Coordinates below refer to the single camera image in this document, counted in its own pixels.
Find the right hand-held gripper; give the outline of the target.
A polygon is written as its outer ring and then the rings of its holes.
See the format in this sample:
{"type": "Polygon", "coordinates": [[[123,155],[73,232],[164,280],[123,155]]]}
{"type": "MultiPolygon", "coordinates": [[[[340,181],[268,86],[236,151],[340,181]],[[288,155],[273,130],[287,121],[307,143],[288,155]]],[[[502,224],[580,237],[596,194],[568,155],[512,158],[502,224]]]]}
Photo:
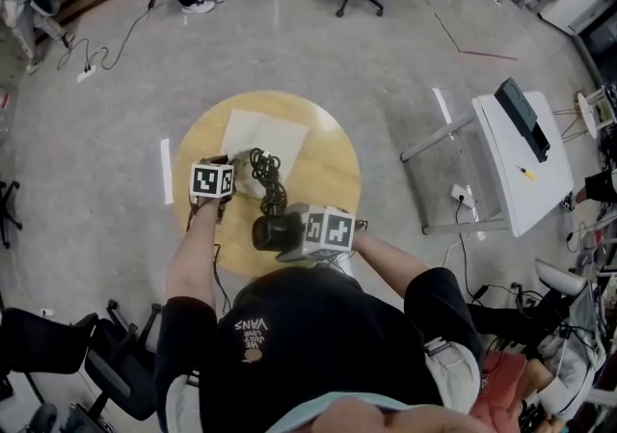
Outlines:
{"type": "Polygon", "coordinates": [[[333,206],[293,203],[285,209],[284,216],[299,221],[300,230],[292,247],[276,255],[276,261],[332,259],[351,252],[356,222],[354,214],[333,206]]]}

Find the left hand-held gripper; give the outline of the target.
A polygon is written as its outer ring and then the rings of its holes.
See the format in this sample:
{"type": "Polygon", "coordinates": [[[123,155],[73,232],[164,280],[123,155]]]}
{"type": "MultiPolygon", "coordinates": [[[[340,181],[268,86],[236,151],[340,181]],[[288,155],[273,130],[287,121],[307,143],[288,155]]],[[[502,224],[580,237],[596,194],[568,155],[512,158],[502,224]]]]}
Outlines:
{"type": "Polygon", "coordinates": [[[203,159],[191,165],[189,195],[208,200],[231,198],[235,192],[237,160],[227,155],[203,159]]]}

